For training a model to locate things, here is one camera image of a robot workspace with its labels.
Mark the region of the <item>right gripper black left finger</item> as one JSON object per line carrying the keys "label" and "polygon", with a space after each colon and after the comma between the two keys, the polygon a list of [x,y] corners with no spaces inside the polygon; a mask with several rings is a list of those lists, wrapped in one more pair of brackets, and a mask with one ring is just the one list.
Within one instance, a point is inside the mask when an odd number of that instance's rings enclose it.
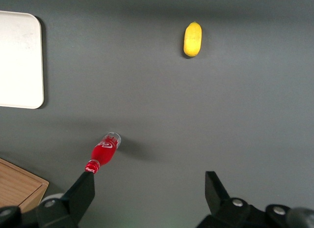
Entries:
{"label": "right gripper black left finger", "polygon": [[77,228],[95,196],[94,174],[83,172],[60,198],[50,198],[36,209],[40,228]]}

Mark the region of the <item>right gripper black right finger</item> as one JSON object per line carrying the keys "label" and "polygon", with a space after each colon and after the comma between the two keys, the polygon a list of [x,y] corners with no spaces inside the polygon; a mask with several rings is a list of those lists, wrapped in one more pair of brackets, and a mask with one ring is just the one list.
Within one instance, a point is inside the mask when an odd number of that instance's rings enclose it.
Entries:
{"label": "right gripper black right finger", "polygon": [[210,210],[199,228],[243,228],[250,215],[250,206],[240,198],[227,193],[218,175],[213,171],[205,174],[205,198]]}

